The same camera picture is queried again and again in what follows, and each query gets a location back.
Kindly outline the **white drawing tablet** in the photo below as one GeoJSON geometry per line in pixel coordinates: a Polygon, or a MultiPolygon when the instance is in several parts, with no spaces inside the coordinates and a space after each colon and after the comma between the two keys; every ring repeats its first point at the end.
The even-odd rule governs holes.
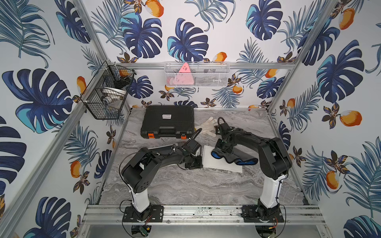
{"type": "Polygon", "coordinates": [[[242,166],[234,163],[228,164],[224,158],[216,159],[212,157],[211,153],[214,147],[205,145],[202,149],[202,164],[205,168],[220,169],[225,171],[232,171],[242,173],[242,166]]]}
{"type": "Polygon", "coordinates": [[[176,148],[178,144],[171,144],[166,146],[159,146],[159,147],[153,147],[149,148],[150,151],[158,151],[159,153],[166,153],[167,151],[172,151],[174,148],[176,148]]]}

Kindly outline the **grey blue wiping cloth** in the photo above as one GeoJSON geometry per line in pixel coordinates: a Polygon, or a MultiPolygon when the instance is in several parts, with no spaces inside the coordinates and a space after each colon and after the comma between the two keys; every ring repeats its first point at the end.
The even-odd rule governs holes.
{"type": "Polygon", "coordinates": [[[211,156],[215,159],[224,158],[228,164],[236,164],[238,166],[256,165],[259,160],[239,149],[233,148],[232,153],[223,152],[221,149],[214,148],[211,156]]]}

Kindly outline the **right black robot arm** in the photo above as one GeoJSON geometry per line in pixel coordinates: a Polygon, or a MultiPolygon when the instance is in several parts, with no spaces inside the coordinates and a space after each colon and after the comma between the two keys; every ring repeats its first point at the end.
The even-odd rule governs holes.
{"type": "Polygon", "coordinates": [[[222,118],[215,126],[220,135],[211,155],[239,166],[259,165],[265,176],[264,188],[256,205],[244,205],[242,214],[246,223],[281,223],[286,212],[281,211],[279,195],[287,179],[292,161],[283,141],[277,137],[264,138],[240,128],[231,127],[222,118]]]}

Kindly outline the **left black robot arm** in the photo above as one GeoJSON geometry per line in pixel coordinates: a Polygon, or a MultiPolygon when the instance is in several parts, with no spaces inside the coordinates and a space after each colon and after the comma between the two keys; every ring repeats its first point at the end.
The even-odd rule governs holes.
{"type": "Polygon", "coordinates": [[[129,187],[132,205],[125,211],[124,221],[146,222],[153,208],[148,198],[148,187],[160,168],[177,165],[182,170],[202,168],[201,145],[195,140],[198,129],[183,145],[142,148],[119,170],[122,181],[129,187]]]}

